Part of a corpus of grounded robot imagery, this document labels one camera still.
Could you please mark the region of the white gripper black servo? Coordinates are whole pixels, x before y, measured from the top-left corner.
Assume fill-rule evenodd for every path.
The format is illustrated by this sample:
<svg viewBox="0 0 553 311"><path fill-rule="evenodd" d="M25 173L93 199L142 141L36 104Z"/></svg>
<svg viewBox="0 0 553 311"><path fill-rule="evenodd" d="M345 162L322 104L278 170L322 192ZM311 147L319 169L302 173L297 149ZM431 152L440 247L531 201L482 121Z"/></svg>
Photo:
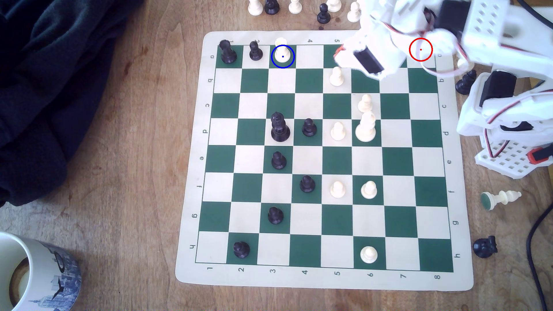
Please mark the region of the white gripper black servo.
<svg viewBox="0 0 553 311"><path fill-rule="evenodd" d="M334 54L338 67L359 70L374 80L396 73L417 38L417 1L358 1L361 35L346 39ZM358 52L361 60L355 57Z"/></svg>

